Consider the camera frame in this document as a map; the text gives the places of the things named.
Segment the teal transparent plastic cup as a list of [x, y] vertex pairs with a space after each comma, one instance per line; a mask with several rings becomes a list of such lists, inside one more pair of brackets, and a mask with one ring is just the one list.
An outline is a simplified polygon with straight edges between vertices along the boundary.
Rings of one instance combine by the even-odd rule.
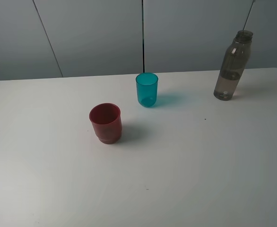
[[158, 76], [154, 73], [141, 73], [136, 76], [138, 102], [143, 107], [151, 107], [157, 99]]

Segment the smoky transparent water bottle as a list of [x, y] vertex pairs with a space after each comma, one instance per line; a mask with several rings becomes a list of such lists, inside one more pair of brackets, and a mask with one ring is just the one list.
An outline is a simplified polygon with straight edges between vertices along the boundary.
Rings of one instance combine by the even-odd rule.
[[228, 101], [233, 97], [250, 58], [252, 37], [251, 31], [238, 31], [227, 48], [214, 89], [214, 96], [217, 99]]

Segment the red plastic cup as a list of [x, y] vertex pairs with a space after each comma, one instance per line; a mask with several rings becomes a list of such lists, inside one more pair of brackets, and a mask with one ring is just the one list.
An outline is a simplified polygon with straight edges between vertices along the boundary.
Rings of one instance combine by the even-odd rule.
[[104, 144], [114, 144], [122, 134], [121, 111], [112, 103], [95, 106], [89, 113], [89, 119], [98, 139]]

